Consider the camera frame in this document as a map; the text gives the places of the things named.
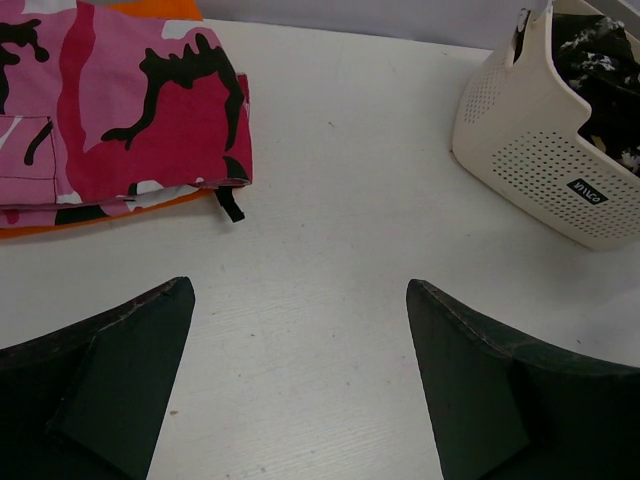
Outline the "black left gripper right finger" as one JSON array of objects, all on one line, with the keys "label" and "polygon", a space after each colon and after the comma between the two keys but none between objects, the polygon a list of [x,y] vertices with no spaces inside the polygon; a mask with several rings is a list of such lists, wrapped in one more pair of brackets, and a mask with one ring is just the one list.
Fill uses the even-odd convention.
[{"label": "black left gripper right finger", "polygon": [[411,335],[447,479],[635,479],[639,371],[525,334],[423,280]]}]

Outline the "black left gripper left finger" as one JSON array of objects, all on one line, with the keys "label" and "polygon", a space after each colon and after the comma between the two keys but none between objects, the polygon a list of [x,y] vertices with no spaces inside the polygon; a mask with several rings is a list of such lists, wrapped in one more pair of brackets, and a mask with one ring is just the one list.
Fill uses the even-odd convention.
[{"label": "black left gripper left finger", "polygon": [[2,349],[2,478],[146,478],[194,306],[176,277]]}]

